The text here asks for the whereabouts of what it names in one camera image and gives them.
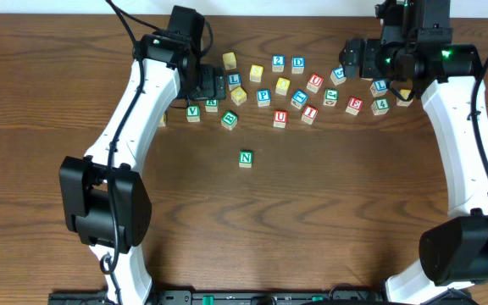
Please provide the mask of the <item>red E block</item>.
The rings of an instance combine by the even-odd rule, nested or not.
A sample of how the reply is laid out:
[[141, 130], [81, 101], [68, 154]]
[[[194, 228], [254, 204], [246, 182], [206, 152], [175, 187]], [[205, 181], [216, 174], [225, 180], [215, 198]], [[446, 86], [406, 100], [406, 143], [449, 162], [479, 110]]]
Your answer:
[[346, 112], [352, 115], [358, 115], [363, 107], [363, 101], [356, 97], [350, 97], [348, 100]]

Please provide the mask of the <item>green N block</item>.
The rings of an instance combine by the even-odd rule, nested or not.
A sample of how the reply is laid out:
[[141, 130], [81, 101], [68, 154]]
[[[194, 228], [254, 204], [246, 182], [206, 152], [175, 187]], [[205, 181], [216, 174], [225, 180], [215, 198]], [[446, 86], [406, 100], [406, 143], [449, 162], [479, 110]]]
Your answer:
[[252, 151], [240, 151], [239, 152], [239, 166], [241, 168], [251, 168], [253, 162]]

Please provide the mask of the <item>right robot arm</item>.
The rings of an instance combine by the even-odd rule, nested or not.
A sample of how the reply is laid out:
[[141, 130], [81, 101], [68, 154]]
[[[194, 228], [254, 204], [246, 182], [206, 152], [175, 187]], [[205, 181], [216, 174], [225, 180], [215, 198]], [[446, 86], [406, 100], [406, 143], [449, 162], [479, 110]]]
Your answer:
[[375, 15], [380, 37], [348, 40], [341, 67], [349, 78], [412, 83], [409, 97], [421, 101], [440, 149], [449, 216], [420, 237], [418, 260], [385, 281], [383, 299], [463, 300], [467, 288], [488, 283], [488, 59], [453, 42], [447, 1], [386, 0]]

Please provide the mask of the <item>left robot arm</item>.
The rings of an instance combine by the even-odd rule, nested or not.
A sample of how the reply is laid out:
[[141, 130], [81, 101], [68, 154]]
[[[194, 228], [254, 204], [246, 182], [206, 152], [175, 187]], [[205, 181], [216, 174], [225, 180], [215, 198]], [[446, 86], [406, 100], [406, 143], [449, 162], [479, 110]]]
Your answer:
[[96, 255], [104, 301], [146, 304], [153, 278], [141, 248], [152, 217], [142, 181], [160, 120], [178, 99], [225, 98], [223, 70], [202, 64], [202, 35], [158, 30], [136, 42], [130, 78], [110, 121], [81, 158], [59, 169], [65, 223]]

